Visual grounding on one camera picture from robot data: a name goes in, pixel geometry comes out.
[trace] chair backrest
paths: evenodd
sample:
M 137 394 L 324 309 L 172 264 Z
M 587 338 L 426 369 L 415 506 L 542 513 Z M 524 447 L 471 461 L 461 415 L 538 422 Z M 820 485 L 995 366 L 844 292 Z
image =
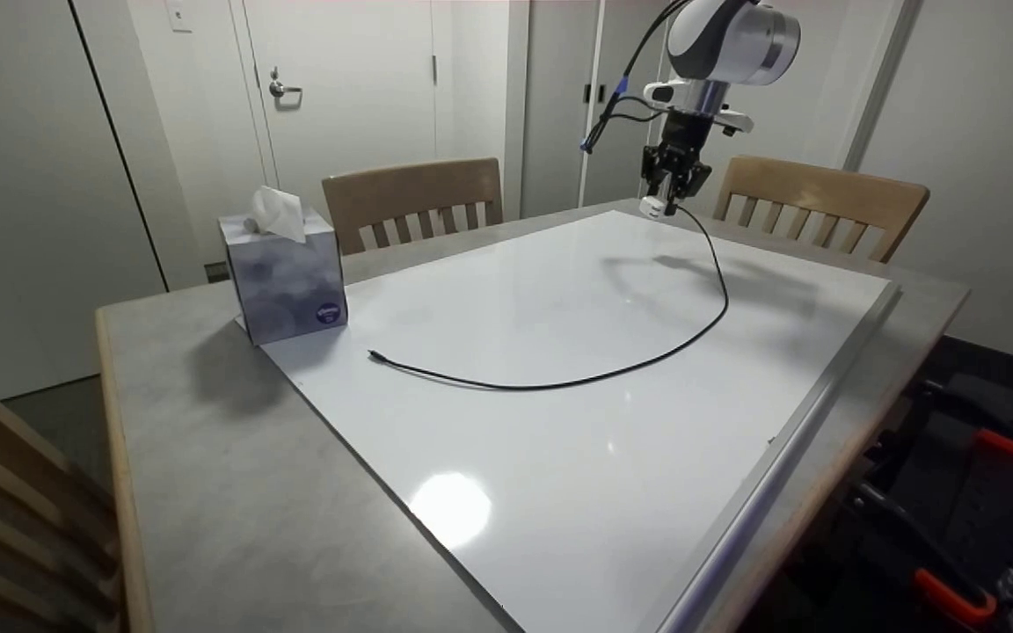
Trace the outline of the chair backrest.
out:
M 742 197 L 739 225 L 777 232 L 788 239 L 809 236 L 823 250 L 855 253 L 869 229 L 879 232 L 869 260 L 890 260 L 911 222 L 929 200 L 929 186 L 837 172 L 774 158 L 735 158 L 728 165 L 714 218 L 728 218 Z
M 113 496 L 0 404 L 0 626 L 120 622 Z
M 324 179 L 324 193 L 341 253 L 366 250 L 362 232 L 369 232 L 376 246 L 390 246 L 412 243 L 415 232 L 429 239 L 436 232 L 457 232 L 461 225 L 503 225 L 496 158 L 334 176 Z

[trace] white tabletop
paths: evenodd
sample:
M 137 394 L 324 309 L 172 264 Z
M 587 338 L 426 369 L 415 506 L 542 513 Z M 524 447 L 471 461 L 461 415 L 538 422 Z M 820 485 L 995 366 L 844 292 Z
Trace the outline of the white tabletop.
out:
M 345 271 L 352 281 L 380 278 L 587 215 L 362 253 Z M 700 612 L 707 629 L 742 619 L 964 299 L 964 288 L 922 274 L 886 278 L 900 285 L 897 306 L 820 415 L 770 517 L 718 577 Z M 246 345 L 229 285 L 109 306 L 98 341 L 137 629 L 514 626 Z
M 633 366 L 725 306 L 693 229 L 609 211 L 369 278 L 345 331 L 267 355 L 524 629 L 661 629 L 760 464 L 795 447 L 777 436 L 802 436 L 851 334 L 893 299 L 876 274 L 728 239 L 718 253 L 728 317 L 591 387 L 447 387 L 369 348 L 496 383 Z

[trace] door handle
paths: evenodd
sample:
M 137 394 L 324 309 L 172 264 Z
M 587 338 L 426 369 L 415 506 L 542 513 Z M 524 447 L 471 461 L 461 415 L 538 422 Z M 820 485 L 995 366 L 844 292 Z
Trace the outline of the door handle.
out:
M 302 88 L 285 84 L 278 67 L 271 70 L 267 95 L 278 113 L 292 113 L 302 106 Z

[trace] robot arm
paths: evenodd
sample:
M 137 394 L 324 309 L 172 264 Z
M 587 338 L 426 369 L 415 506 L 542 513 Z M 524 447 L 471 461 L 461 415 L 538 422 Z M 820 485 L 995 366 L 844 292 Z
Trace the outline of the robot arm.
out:
M 791 67 L 802 32 L 795 18 L 756 7 L 756 0 L 675 0 L 651 25 L 651 32 L 665 18 L 675 18 L 665 42 L 675 81 L 654 81 L 644 88 L 644 98 L 668 116 L 661 144 L 644 151 L 640 176 L 647 179 L 647 197 L 658 200 L 665 215 L 675 215 L 675 204 L 693 197 L 711 176 L 711 165 L 700 162 L 700 151 L 714 123 L 728 134 L 753 130 L 749 116 L 725 109 L 728 84 L 777 81 Z M 584 141 L 584 151 L 591 151 L 605 134 L 623 88 L 626 77 Z

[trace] tissue box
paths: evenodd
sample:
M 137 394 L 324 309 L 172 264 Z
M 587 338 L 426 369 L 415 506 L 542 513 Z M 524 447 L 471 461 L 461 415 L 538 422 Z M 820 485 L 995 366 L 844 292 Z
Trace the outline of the tissue box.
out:
M 257 345 L 345 327 L 334 229 L 306 215 L 306 243 L 267 236 L 250 215 L 222 218 L 243 324 Z

